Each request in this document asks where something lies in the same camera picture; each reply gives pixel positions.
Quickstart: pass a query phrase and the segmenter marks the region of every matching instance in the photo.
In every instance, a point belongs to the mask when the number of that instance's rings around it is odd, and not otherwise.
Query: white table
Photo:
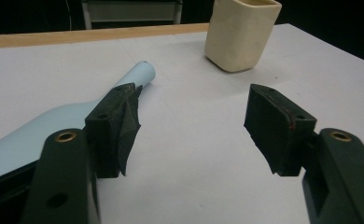
[[[309,223],[303,172],[272,175],[243,127],[249,84],[282,92],[318,119],[317,132],[364,142],[364,61],[283,24],[255,68],[227,74],[203,55],[205,36],[0,49],[0,138],[55,106],[101,97],[146,60],[157,76],[140,96],[127,177],[99,181],[103,223]]]

